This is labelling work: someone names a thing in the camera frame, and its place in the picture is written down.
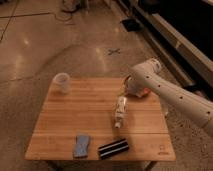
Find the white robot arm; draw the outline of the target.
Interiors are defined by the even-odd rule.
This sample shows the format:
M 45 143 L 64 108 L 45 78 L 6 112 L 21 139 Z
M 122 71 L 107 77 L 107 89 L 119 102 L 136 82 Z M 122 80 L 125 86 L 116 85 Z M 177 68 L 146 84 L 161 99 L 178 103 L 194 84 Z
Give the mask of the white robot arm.
M 145 88 L 150 89 L 213 138 L 213 102 L 163 79 L 161 70 L 156 58 L 133 66 L 124 81 L 125 92 L 141 97 Z

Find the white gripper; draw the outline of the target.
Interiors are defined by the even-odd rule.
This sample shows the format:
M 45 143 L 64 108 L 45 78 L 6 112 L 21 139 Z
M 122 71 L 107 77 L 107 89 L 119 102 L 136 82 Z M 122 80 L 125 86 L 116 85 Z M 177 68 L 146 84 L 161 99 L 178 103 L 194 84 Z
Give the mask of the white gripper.
M 141 97 L 143 95 L 143 86 L 136 82 L 132 77 L 127 77 L 124 79 L 120 95 L 125 95 L 125 91 L 127 94 L 134 95 L 137 97 Z

